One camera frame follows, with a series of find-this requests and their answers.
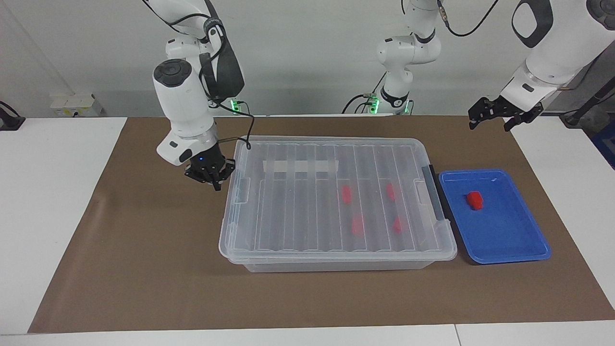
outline blue tray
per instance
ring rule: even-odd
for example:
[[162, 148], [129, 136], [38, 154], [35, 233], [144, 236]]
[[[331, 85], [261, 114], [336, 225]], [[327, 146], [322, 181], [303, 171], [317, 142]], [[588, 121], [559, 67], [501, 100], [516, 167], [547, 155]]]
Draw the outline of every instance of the blue tray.
[[[440, 183], [470, 257], [480, 264], [544, 260], [551, 248], [517, 187], [501, 169], [447, 171]], [[483, 209], [466, 195], [479, 191]]]

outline white tabletop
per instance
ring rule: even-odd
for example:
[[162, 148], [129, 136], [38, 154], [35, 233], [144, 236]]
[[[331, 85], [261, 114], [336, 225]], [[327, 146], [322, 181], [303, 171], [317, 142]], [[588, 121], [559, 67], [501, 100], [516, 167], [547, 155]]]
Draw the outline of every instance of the white tabletop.
[[[1, 334], [27, 332], [124, 123], [28, 119], [17, 132], [0, 132]], [[513, 135], [615, 305], [615, 172], [582, 131], [566, 129], [557, 118], [538, 118]], [[1, 336], [0, 344], [612, 345], [613, 331], [615, 321], [15, 335]], [[589, 339], [592, 334], [600, 337]]]

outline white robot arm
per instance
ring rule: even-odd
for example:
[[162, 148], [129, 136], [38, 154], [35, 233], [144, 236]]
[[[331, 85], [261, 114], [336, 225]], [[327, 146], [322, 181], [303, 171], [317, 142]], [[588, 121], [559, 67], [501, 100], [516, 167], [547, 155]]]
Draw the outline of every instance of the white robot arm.
[[483, 97], [470, 108], [471, 129], [511, 117], [504, 126], [509, 131], [540, 115], [541, 102], [615, 40], [615, 0], [521, 0], [512, 27], [532, 50], [498, 98]]
[[435, 35], [436, 0], [410, 0], [404, 10], [412, 34], [387, 38], [378, 45], [378, 60], [386, 69], [380, 96], [396, 112], [406, 104], [410, 94], [413, 76], [407, 66], [435, 61], [442, 48]]
[[222, 21], [209, 0], [142, 0], [181, 34], [167, 43], [168, 60], [156, 67], [154, 87], [171, 131], [157, 148], [185, 175], [216, 191], [231, 175], [234, 160], [220, 151], [210, 107], [235, 97], [244, 86], [240, 66]]

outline clear plastic storage box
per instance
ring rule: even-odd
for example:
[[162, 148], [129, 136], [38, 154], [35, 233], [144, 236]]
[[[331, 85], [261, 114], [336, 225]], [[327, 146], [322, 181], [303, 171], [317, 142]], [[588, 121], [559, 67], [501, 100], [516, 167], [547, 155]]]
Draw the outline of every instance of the clear plastic storage box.
[[237, 142], [220, 252], [251, 272], [421, 269], [457, 254], [415, 139]]

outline brown mat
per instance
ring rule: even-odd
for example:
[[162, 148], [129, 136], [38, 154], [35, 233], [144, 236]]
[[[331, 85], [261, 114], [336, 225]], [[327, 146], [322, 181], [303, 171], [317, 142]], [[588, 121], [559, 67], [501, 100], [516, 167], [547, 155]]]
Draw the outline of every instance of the brown mat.
[[[222, 137], [246, 127], [218, 120]], [[546, 261], [479, 266], [460, 246], [451, 262], [397, 272], [252, 274], [229, 263], [218, 252], [226, 190], [156, 155], [168, 129], [164, 118], [127, 121], [29, 332], [615, 320], [501, 121], [471, 132], [465, 117], [257, 120], [257, 134], [414, 137], [439, 172], [502, 168], [553, 251]]]

